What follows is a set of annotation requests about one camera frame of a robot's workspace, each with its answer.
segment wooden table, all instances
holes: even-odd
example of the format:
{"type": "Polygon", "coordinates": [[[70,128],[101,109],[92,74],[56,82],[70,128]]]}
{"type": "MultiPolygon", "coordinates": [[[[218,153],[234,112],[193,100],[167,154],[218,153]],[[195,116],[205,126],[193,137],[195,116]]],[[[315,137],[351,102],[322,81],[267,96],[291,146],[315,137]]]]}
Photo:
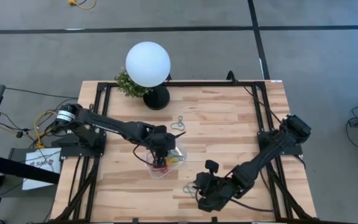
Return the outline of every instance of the wooden table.
{"type": "MultiPolygon", "coordinates": [[[[78,102],[85,108],[94,102],[97,83],[87,81],[82,84],[78,102]]],[[[289,113],[283,83],[266,81],[266,87],[271,110],[283,118],[289,113]]],[[[274,220],[272,213],[255,212],[232,202],[220,212],[207,213],[198,210],[196,200],[182,191],[186,183],[194,181],[198,172],[206,172],[205,160],[218,162],[218,175],[224,176],[235,165],[251,160],[259,152],[256,138],[259,129],[253,98],[240,86],[170,86],[168,89],[171,96],[169,105],[163,110],[152,111],[147,109],[142,98],[125,97],[113,88],[108,117],[164,124],[168,131],[178,134],[178,130],[169,127],[183,116],[186,134],[179,142],[187,151],[188,160],[163,179],[153,180],[144,164],[132,154],[134,145],[109,133],[105,155],[99,165],[91,221],[131,222],[134,217],[140,222],[210,222],[211,217],[227,222],[274,220]]],[[[145,149],[138,151],[139,154],[144,152],[145,149]]],[[[63,164],[51,218],[61,214],[67,205],[76,160],[66,159],[63,164]]],[[[315,216],[303,164],[293,156],[282,156],[282,161],[289,191],[307,213],[315,216]]],[[[272,208],[269,192],[260,176],[254,188],[240,201],[257,208],[272,208]]],[[[85,207],[86,200],[83,200],[80,218],[85,215],[85,207]]]]}

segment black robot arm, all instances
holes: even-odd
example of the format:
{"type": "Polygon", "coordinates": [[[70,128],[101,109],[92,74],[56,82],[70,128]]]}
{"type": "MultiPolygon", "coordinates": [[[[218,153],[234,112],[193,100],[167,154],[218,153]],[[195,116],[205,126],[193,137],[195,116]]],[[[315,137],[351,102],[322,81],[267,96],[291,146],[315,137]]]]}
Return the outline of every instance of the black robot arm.
{"type": "Polygon", "coordinates": [[[202,196],[198,208],[207,212],[220,211],[232,198],[241,198],[253,186],[259,171],[286,147],[304,143],[310,135],[310,127],[297,116],[287,116],[279,130],[274,130],[264,139],[264,149],[251,161],[235,166],[225,177],[216,177],[219,165],[206,161],[209,173],[197,174],[195,184],[202,196]]]}
{"type": "Polygon", "coordinates": [[[80,139],[80,144],[90,149],[99,143],[100,132],[109,131],[121,135],[125,140],[146,147],[154,155],[153,166],[165,167],[165,158],[169,150],[175,149],[174,136],[167,133],[166,126],[154,126],[151,124],[130,121],[123,122],[116,119],[101,116],[78,104],[63,105],[58,111],[52,132],[71,130],[80,139]]]}

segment black metal frame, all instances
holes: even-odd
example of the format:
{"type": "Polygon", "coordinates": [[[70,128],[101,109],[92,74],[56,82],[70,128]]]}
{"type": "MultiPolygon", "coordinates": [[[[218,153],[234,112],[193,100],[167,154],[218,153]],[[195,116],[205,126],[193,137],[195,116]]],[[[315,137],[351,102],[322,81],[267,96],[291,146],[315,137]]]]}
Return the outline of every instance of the black metal frame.
{"type": "MultiPolygon", "coordinates": [[[[163,85],[163,86],[250,86],[251,89],[252,89],[252,94],[254,96],[255,112],[256,112],[256,117],[257,117],[258,126],[259,126],[258,134],[265,132],[264,121],[263,121],[263,118],[262,118],[262,112],[260,110],[260,102],[259,102],[258,97],[257,97],[258,96],[257,88],[259,88],[261,90],[261,92],[262,92],[262,99],[264,101],[265,111],[266,111],[266,115],[267,115],[268,128],[269,128],[269,130],[274,129],[273,119],[272,119],[272,115],[270,113],[269,100],[268,100],[268,97],[267,97],[267,91],[266,91],[266,86],[265,86],[264,81],[239,82],[239,81],[236,80],[234,74],[230,71],[228,73],[227,77],[226,77],[226,81],[221,81],[221,82],[208,82],[208,81],[181,82],[181,81],[175,81],[175,82],[165,82],[165,83],[162,83],[161,85],[163,85]]],[[[102,93],[103,90],[105,90],[106,94],[105,94],[101,114],[103,116],[107,115],[108,105],[109,105],[109,100],[110,100],[110,95],[111,95],[111,88],[114,88],[114,87],[118,87],[118,84],[117,83],[105,83],[105,82],[98,83],[96,96],[95,96],[95,100],[94,100],[94,105],[93,105],[93,111],[95,113],[97,113],[98,109],[99,109],[99,102],[101,100],[101,93],[102,93]]],[[[100,160],[99,157],[95,157],[95,159],[94,159],[94,163],[96,163],[96,166],[97,166],[96,167],[96,173],[97,173],[97,170],[98,170],[99,160],[100,160]]],[[[276,157],[275,162],[277,164],[278,175],[279,175],[279,178],[281,180],[281,183],[284,186],[286,186],[285,176],[284,176],[284,171],[283,171],[283,166],[282,166],[282,161],[281,161],[280,156],[276,157]]],[[[84,159],[84,162],[83,162],[83,168],[82,168],[82,171],[81,171],[79,188],[83,187],[83,184],[85,182],[88,165],[89,165],[89,157],[86,157],[84,159]]],[[[271,163],[268,164],[267,169],[273,170],[273,165],[271,163]]],[[[275,183],[273,181],[273,177],[270,174],[271,172],[268,172],[268,173],[269,173],[269,175],[268,175],[268,184],[269,184],[270,193],[271,193],[270,196],[271,196],[271,199],[272,199],[274,215],[275,215],[275,219],[278,220],[278,219],[281,218],[280,205],[279,205],[279,202],[278,202],[278,197],[277,197],[277,193],[276,193],[276,190],[275,190],[275,183]]],[[[94,176],[94,179],[92,180],[92,182],[90,184],[90,187],[89,187],[88,203],[86,205],[86,213],[85,213],[85,220],[88,220],[88,221],[90,221],[90,218],[91,218],[91,211],[92,211],[92,206],[93,206],[95,188],[96,188],[96,176],[94,176]]],[[[287,218],[293,218],[291,206],[289,205],[287,200],[285,200],[285,198],[284,198],[284,206],[285,206],[285,211],[286,211],[286,217],[287,218]]],[[[81,201],[75,207],[73,220],[80,220],[80,219],[78,219],[79,212],[80,212],[80,207],[81,207],[81,201]]]]}

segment small object on table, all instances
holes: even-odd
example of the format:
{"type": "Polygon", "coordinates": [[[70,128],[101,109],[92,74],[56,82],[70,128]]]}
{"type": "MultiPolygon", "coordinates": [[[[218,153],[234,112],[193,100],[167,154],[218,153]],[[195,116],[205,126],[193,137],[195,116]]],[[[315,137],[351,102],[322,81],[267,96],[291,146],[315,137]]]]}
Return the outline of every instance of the small object on table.
{"type": "Polygon", "coordinates": [[[183,123],[183,116],[179,116],[179,121],[171,124],[171,129],[176,129],[179,131],[185,130],[185,124],[183,123]]]}
{"type": "MultiPolygon", "coordinates": [[[[166,157],[166,165],[163,168],[154,168],[145,163],[145,166],[153,179],[160,179],[170,173],[173,170],[178,169],[186,160],[187,153],[183,148],[176,143],[176,148],[168,151],[168,156],[166,157]]],[[[145,154],[145,160],[147,162],[154,160],[154,155],[152,152],[145,154]]]]}

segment green leaves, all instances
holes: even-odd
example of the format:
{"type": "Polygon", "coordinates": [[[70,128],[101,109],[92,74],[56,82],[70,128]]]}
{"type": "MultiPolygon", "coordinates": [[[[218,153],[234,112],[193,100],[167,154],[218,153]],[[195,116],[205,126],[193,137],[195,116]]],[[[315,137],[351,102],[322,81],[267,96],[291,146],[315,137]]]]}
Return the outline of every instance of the green leaves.
{"type": "Polygon", "coordinates": [[[119,85],[118,90],[125,93],[125,96],[143,97],[153,91],[152,88],[142,87],[131,80],[127,71],[123,70],[116,76],[115,81],[119,85]]]}

